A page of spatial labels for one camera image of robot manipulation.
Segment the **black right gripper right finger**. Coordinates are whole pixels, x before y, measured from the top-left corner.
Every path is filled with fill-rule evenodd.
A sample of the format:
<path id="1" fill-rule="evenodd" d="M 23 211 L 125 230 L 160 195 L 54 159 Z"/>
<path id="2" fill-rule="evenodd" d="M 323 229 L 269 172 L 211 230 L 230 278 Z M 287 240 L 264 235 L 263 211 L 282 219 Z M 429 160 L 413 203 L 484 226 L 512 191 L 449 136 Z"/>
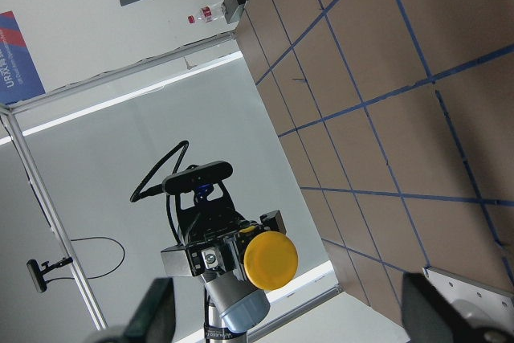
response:
<path id="1" fill-rule="evenodd" d="M 402 277 L 401 317 L 411 342 L 485 342 L 421 273 Z"/>

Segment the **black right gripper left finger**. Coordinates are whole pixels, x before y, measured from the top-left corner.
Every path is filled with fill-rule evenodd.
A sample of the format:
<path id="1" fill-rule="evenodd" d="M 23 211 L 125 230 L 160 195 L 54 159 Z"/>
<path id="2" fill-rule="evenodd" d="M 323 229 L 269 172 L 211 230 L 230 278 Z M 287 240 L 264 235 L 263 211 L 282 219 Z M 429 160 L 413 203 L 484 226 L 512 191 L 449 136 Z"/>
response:
<path id="1" fill-rule="evenodd" d="M 171 342 L 176 330 L 172 278 L 155 279 L 121 335 L 122 342 Z"/>

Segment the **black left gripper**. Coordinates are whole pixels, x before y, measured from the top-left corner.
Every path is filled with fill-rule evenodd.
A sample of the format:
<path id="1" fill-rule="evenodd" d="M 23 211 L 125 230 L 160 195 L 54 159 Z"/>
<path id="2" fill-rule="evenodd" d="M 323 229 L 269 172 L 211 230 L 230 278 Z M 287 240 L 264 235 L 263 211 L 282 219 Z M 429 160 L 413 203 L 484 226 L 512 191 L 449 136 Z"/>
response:
<path id="1" fill-rule="evenodd" d="M 161 252 L 171 277 L 233 272 L 238 279 L 246 279 L 243 260 L 250 242 L 266 231 L 286 233 L 279 210 L 261 215 L 259 221 L 244 218 L 221 182 L 194 189 L 194 204 L 189 208 L 181 208 L 180 195 L 174 202 L 181 242 Z"/>

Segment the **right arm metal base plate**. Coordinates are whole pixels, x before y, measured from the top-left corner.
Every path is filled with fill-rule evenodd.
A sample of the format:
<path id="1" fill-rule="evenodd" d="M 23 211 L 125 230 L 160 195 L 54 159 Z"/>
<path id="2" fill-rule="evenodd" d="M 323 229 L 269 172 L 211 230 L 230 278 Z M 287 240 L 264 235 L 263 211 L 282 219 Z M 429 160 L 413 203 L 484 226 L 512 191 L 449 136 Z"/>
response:
<path id="1" fill-rule="evenodd" d="M 513 323 L 513 293 L 447 272 L 436 267 L 423 269 L 439 293 L 465 317 L 498 324 Z"/>

